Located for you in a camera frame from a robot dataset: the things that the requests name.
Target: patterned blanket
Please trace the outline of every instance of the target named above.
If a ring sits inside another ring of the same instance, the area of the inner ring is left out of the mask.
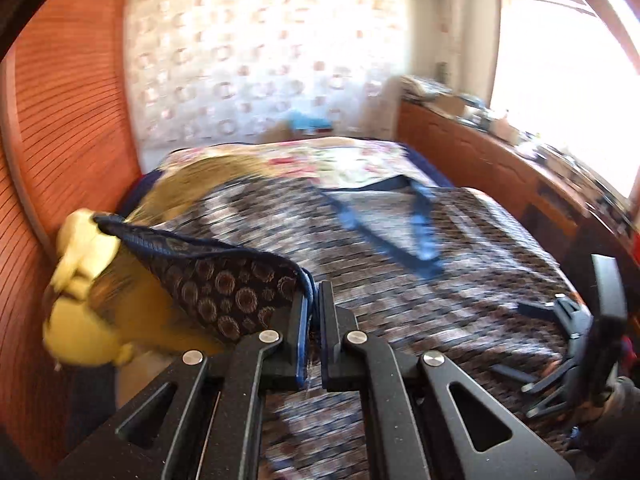
[[[221,156],[253,156],[270,168],[270,174],[308,178],[325,188],[358,187],[405,174],[434,186],[433,181],[406,157],[394,142],[349,137],[320,137],[273,144],[219,144],[171,153],[160,164],[162,179],[190,164]]]
[[[432,188],[434,241],[444,273],[425,280],[346,228],[328,195],[299,178],[244,177],[213,189],[187,212],[157,226],[273,251],[331,280],[339,306],[356,313],[363,330],[394,348],[419,354],[439,349],[518,413],[521,400],[487,368],[501,362],[539,374],[565,352],[551,323],[516,311],[518,300],[551,301],[571,294],[558,264],[499,205],[469,189]],[[375,232],[416,254],[409,218],[415,191],[330,194]],[[318,363],[308,389],[268,397],[262,452],[285,478],[367,475],[357,394],[321,389]],[[559,449],[555,428],[534,428]]]

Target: window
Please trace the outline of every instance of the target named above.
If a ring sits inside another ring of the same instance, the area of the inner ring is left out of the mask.
[[[640,165],[640,77],[583,0],[502,0],[491,108],[629,197]]]

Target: metal screw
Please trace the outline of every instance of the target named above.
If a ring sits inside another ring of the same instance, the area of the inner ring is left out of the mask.
[[[353,343],[354,345],[361,345],[367,341],[367,334],[361,332],[360,330],[354,330],[353,332],[349,332],[347,334],[347,341],[349,343]]]
[[[429,350],[422,355],[422,360],[429,366],[440,366],[444,364],[444,355],[437,350]]]
[[[202,362],[202,352],[199,350],[189,350],[182,354],[182,362],[186,365],[197,365]]]
[[[262,332],[260,332],[260,335],[258,337],[263,343],[275,343],[278,339],[280,339],[280,334],[278,334],[275,330],[263,330]]]

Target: yellow plush toy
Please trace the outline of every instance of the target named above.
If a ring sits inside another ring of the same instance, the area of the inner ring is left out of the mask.
[[[50,280],[59,295],[43,325],[43,342],[59,362],[99,366],[127,363],[137,343],[167,352],[223,345],[180,310],[158,280],[116,237],[105,235],[79,209],[58,233],[60,262]]]

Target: wallpaper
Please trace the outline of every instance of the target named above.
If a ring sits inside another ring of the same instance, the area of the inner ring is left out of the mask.
[[[408,19],[406,0],[129,0],[138,145],[265,142],[294,111],[390,138]]]

